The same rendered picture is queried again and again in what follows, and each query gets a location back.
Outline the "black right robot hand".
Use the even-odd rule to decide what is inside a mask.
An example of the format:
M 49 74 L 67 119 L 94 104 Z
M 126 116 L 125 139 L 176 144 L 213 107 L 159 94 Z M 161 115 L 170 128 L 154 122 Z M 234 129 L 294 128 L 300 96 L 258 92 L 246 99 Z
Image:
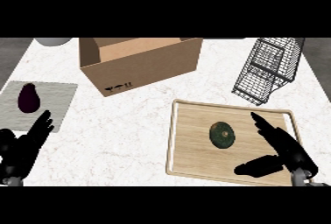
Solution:
M 246 164 L 240 164 L 234 169 L 234 173 L 237 175 L 249 175 L 255 178 L 260 178 L 280 172 L 284 168 L 287 168 L 290 172 L 302 169 L 305 178 L 311 179 L 318 174 L 318 166 L 302 144 L 292 135 L 280 127 L 275 128 L 256 113 L 252 113 L 252 117 L 259 129 L 258 133 L 274 147 L 277 154 L 265 155 Z

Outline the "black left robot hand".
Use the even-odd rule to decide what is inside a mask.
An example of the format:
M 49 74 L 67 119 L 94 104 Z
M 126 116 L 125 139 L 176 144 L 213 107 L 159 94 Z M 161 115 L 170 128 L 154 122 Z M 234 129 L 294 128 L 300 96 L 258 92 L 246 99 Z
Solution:
M 48 140 L 52 125 L 51 111 L 37 118 L 30 131 L 17 137 L 11 129 L 0 129 L 0 184 L 11 178 L 24 179 L 33 169 L 37 155 Z

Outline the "dark green squash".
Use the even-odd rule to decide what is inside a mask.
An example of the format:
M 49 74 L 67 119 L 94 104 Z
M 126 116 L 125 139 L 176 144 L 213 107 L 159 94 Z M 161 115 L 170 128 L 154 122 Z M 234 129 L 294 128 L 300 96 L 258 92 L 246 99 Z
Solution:
M 218 122 L 210 128 L 212 144 L 219 149 L 228 149 L 234 145 L 235 133 L 226 122 Z

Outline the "pale wooden tray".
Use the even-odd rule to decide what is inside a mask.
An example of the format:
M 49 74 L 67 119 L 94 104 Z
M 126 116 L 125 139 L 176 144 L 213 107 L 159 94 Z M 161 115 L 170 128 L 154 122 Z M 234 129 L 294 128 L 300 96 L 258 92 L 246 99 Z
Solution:
M 293 137 L 300 137 L 294 114 L 289 110 L 246 108 L 176 100 L 172 104 L 170 140 L 166 172 L 184 177 L 221 180 L 253 186 L 290 186 L 289 170 L 253 178 L 234 173 L 234 168 L 275 149 L 258 133 L 252 114 L 258 114 Z M 210 140 L 210 128 L 218 122 L 231 125 L 234 144 L 221 149 Z

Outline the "dark purple eggplant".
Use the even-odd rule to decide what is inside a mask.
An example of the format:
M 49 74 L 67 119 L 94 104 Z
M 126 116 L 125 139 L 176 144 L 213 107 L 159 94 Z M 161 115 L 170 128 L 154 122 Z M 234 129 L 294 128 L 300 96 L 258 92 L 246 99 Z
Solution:
M 18 96 L 18 108 L 24 113 L 34 113 L 40 108 L 40 97 L 33 83 L 23 86 Z

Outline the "grey cloth placemat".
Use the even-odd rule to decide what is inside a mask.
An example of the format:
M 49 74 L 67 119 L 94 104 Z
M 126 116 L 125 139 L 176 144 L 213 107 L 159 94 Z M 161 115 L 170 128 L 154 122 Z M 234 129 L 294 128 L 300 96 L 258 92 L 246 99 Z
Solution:
M 26 84 L 26 81 L 12 80 L 0 94 L 0 129 L 28 131 L 37 118 L 49 110 L 55 125 L 54 132 L 58 133 L 79 85 L 73 83 L 36 82 L 40 108 L 34 113 L 24 113 L 18 108 L 18 96 Z

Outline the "grey round bowl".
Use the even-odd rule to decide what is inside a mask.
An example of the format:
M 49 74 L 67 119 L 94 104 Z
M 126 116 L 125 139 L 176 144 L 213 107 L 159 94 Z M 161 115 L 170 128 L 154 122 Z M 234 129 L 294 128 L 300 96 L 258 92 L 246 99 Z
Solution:
M 36 38 L 36 41 L 43 46 L 61 46 L 71 38 Z

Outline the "open brown cardboard box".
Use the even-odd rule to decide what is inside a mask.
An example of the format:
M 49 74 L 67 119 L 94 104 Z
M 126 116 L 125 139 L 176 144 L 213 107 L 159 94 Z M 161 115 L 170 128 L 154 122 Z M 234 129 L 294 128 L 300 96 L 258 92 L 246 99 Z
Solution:
M 80 69 L 108 97 L 197 69 L 203 38 L 80 38 Z

